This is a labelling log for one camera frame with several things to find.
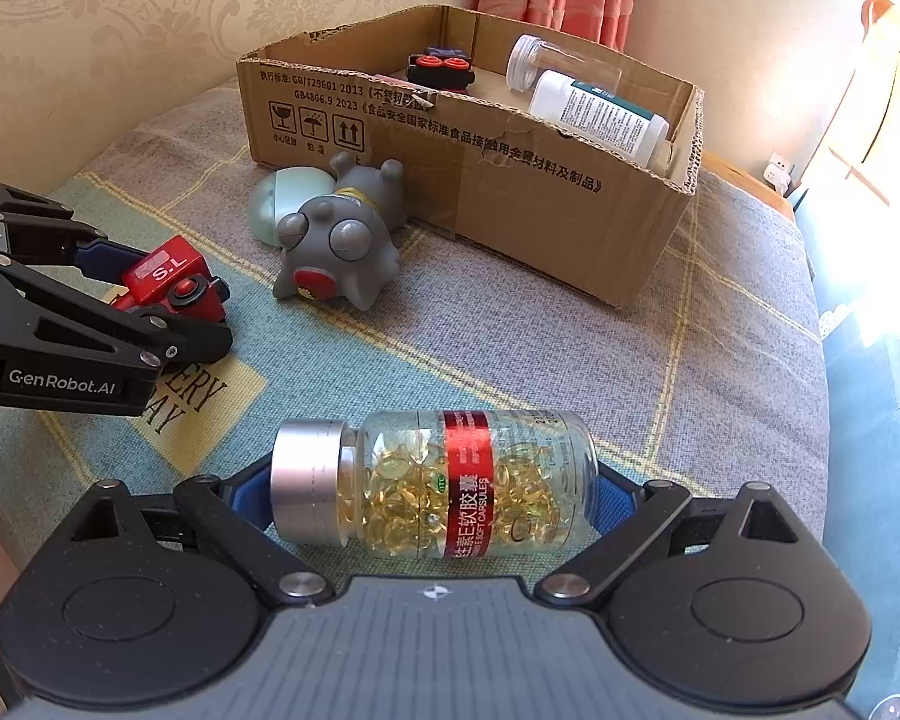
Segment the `clear plastic jar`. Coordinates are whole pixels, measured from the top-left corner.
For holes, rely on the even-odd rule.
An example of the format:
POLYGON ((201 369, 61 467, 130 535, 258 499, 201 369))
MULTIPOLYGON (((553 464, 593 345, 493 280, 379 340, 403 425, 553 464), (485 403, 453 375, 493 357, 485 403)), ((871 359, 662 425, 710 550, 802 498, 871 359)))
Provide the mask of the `clear plastic jar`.
POLYGON ((622 70, 606 60, 592 59, 571 49, 544 41, 543 37, 522 34, 510 50, 505 70, 507 86, 515 93, 528 93, 545 71, 557 71, 574 80, 598 86, 616 94, 622 70))

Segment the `orange wooden headboard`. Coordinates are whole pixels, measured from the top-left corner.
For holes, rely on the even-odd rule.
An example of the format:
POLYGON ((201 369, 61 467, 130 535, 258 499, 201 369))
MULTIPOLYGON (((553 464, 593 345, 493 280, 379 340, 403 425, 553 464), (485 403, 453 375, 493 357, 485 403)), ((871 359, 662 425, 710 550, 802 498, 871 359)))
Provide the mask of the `orange wooden headboard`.
POLYGON ((802 172, 808 188, 858 185, 900 206, 900 5, 865 0, 863 39, 820 143, 802 172))

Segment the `red toy train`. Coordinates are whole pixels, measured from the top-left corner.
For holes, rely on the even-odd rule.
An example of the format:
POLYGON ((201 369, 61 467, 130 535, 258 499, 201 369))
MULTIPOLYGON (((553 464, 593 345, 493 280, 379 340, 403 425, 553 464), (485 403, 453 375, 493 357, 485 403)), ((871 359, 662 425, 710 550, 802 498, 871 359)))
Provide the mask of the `red toy train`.
POLYGON ((213 277, 205 257, 183 236, 173 236, 121 275, 126 291, 110 301, 115 309, 162 305, 171 314, 203 322, 226 320, 229 287, 213 277))

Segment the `blue floral bed sheet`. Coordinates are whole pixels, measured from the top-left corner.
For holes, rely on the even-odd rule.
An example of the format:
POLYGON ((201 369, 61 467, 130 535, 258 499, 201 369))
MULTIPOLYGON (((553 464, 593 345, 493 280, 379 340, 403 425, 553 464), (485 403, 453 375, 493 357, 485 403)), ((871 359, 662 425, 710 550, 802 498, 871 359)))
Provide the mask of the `blue floral bed sheet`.
POLYGON ((795 216, 829 392, 824 544, 871 617, 848 702, 900 718, 900 211, 866 190, 818 187, 795 216))

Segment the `fish oil capsule bottle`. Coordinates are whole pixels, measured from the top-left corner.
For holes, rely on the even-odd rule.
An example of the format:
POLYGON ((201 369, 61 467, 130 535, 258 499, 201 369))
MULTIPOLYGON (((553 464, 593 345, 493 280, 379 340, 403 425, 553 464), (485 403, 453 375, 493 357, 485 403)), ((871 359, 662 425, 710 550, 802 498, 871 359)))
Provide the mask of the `fish oil capsule bottle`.
POLYGON ((269 495, 290 543, 471 561, 587 541, 599 476, 592 436, 572 413, 377 411, 359 426, 284 421, 269 495))

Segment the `white wall plug charger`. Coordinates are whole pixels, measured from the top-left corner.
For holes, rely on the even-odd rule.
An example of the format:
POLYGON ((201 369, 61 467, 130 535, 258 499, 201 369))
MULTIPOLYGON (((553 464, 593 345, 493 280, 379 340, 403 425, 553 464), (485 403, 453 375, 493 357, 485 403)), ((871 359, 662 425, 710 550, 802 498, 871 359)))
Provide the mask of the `white wall plug charger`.
POLYGON ((772 153, 763 172, 764 182, 785 197, 792 185, 792 164, 782 154, 772 153))

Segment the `mint green egg-shaped case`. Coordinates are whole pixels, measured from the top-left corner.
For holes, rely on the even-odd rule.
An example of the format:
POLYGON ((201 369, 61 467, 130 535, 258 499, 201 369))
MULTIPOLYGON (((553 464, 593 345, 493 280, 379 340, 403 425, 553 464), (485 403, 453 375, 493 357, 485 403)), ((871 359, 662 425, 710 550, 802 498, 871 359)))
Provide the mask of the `mint green egg-shaped case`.
POLYGON ((251 234, 269 247, 279 247, 279 221, 295 213, 312 197, 328 195, 335 182, 329 172, 312 166, 284 167, 271 172, 250 193, 247 218, 251 234))

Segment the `brown cardboard box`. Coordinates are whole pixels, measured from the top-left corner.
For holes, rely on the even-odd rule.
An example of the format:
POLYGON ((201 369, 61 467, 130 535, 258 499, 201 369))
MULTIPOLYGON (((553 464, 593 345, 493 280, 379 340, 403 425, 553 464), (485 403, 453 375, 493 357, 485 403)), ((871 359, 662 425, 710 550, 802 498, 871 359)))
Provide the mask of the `brown cardboard box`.
POLYGON ((409 215, 564 281, 632 304, 697 190, 704 151, 699 86, 554 29, 536 36, 622 70, 617 93, 670 122, 676 146, 658 176, 530 114, 507 88, 510 49, 530 25, 452 5, 307 31, 238 60, 251 157, 261 166, 404 166, 409 215), (408 57, 461 49, 466 93, 414 85, 408 57))

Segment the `grey rubber animal toy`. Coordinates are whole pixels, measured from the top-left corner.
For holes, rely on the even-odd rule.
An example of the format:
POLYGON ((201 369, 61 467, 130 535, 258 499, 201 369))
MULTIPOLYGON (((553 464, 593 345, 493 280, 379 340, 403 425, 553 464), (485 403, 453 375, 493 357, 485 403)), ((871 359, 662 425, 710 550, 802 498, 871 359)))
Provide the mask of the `grey rubber animal toy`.
POLYGON ((329 160, 333 188, 276 223, 283 265, 272 295, 301 294, 315 301, 344 298, 368 310, 400 273, 391 232, 406 223, 404 166, 385 160, 361 166, 347 151, 329 160))

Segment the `black toy car red wheels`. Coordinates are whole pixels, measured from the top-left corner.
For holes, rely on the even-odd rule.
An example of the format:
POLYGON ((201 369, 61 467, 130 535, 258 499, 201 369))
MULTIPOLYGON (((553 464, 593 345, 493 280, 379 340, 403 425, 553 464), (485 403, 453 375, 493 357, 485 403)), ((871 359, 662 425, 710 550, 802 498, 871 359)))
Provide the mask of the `black toy car red wheels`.
POLYGON ((470 55, 448 47, 430 46, 424 52, 409 55, 404 75, 414 85, 453 93, 466 93, 476 81, 470 55))

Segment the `white medical cotton swab box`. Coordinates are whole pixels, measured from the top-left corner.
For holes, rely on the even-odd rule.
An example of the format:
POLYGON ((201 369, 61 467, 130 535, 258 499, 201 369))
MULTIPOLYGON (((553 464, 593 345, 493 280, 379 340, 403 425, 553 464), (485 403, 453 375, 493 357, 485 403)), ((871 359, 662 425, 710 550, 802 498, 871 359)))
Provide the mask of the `white medical cotton swab box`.
POLYGON ((536 82, 530 114, 587 138, 658 176, 668 176, 676 146, 670 122, 606 89, 546 70, 536 82))

